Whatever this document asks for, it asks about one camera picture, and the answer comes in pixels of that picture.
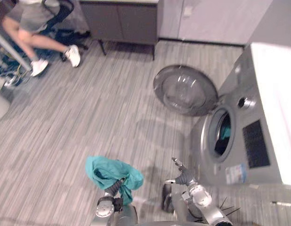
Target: washing machine door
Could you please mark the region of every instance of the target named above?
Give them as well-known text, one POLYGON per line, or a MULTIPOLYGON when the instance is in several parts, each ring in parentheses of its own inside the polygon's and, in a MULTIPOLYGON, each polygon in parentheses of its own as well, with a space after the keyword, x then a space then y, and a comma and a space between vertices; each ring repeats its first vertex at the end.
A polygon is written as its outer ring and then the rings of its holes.
POLYGON ((199 70, 185 65, 163 68, 153 85, 156 96, 167 108, 184 115, 206 115, 218 101, 212 81, 199 70))

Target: teal towel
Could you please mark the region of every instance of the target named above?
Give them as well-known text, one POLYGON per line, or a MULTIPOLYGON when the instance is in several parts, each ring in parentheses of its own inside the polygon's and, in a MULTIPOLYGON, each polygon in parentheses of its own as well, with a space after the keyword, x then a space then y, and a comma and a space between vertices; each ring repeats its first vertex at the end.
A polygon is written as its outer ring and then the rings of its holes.
POLYGON ((231 136, 231 127, 230 125, 220 130, 220 139, 224 140, 231 136))
POLYGON ((124 205, 133 201, 131 190, 136 190, 143 184, 141 172, 124 162, 102 156, 87 158, 86 173, 100 189, 106 189, 117 180, 126 178, 119 190, 124 205))

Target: gray striped floor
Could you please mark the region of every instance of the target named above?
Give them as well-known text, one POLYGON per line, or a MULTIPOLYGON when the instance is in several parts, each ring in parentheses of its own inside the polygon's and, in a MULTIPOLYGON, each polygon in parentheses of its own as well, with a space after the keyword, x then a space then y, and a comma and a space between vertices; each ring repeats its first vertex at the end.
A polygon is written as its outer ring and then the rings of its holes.
MULTIPOLYGON (((133 193, 140 222, 173 219, 159 210, 163 181, 178 175, 172 156, 188 160, 184 142, 197 118, 168 111, 155 98, 154 76, 170 64, 197 67, 219 88, 240 48, 161 41, 150 48, 97 42, 79 68, 56 57, 45 75, 17 87, 0 120, 0 226, 88 226, 103 192, 87 178, 85 160, 103 155, 144 174, 133 193)), ((236 225, 291 225, 291 187, 210 187, 213 198, 241 207, 236 225)))

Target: cabinet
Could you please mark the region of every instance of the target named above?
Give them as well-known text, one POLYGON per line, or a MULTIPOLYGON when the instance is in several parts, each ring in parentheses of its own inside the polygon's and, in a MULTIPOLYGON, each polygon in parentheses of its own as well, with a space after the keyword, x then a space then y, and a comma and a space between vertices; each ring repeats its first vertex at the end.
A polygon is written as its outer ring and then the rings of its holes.
POLYGON ((152 46, 161 27, 159 0, 80 0, 91 35, 105 53, 104 41, 119 41, 152 46))

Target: baseboard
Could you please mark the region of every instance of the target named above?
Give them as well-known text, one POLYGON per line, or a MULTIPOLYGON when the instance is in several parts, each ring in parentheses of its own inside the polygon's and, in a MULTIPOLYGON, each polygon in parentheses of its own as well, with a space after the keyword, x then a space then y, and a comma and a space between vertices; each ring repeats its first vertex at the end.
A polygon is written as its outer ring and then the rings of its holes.
POLYGON ((172 38, 163 38, 163 37, 160 37, 159 41, 160 40, 161 41, 178 41, 178 42, 184 42, 184 43, 204 44, 204 45, 232 46, 232 47, 241 47, 241 48, 245 48, 246 47, 246 44, 214 42, 214 41, 182 40, 182 39, 172 39, 172 38))

